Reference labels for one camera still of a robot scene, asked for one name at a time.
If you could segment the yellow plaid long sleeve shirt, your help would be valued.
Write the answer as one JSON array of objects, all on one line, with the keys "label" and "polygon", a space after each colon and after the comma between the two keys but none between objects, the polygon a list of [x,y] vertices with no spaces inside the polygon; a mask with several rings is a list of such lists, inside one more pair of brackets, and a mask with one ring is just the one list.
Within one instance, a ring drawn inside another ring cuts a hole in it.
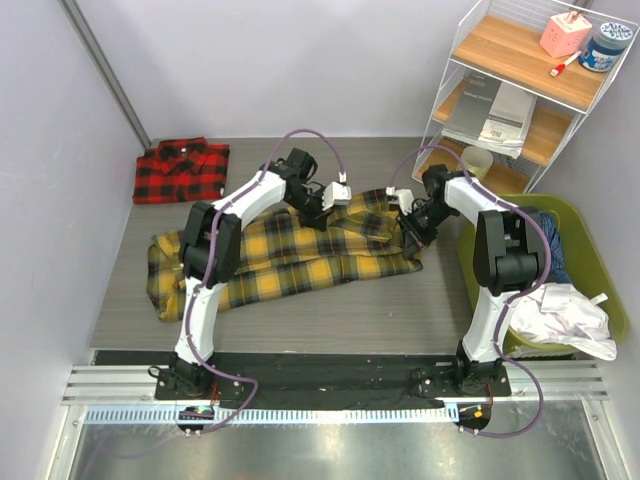
[{"label": "yellow plaid long sleeve shirt", "polygon": [[325,231],[301,226],[290,207],[259,215],[242,232],[240,265],[220,310],[421,271],[419,255],[403,255],[397,217],[383,189],[336,208]]}]

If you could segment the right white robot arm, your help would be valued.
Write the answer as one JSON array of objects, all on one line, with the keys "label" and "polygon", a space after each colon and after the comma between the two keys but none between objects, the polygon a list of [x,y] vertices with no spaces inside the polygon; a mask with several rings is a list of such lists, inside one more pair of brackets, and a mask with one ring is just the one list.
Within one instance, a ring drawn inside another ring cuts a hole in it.
[{"label": "right white robot arm", "polygon": [[487,190],[480,181],[444,165],[422,175],[426,196],[387,188],[398,209],[409,258],[429,246],[446,219],[462,216],[475,229],[472,273],[480,290],[471,325],[449,360],[434,360],[411,374],[418,395],[507,397],[511,393],[502,345],[509,308],[549,272],[549,245],[536,209],[521,209]]}]

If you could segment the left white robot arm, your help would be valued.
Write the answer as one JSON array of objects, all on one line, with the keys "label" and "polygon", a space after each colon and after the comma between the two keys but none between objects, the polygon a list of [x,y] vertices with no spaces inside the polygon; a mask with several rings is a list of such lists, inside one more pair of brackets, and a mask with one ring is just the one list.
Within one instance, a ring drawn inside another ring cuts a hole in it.
[{"label": "left white robot arm", "polygon": [[317,168],[309,153],[294,148],[222,199],[191,207],[179,252],[186,282],[181,333],[168,366],[158,370],[156,399],[200,399],[211,391],[215,322],[223,290],[240,267],[244,228],[280,202],[306,225],[326,227],[325,188],[308,187]]}]

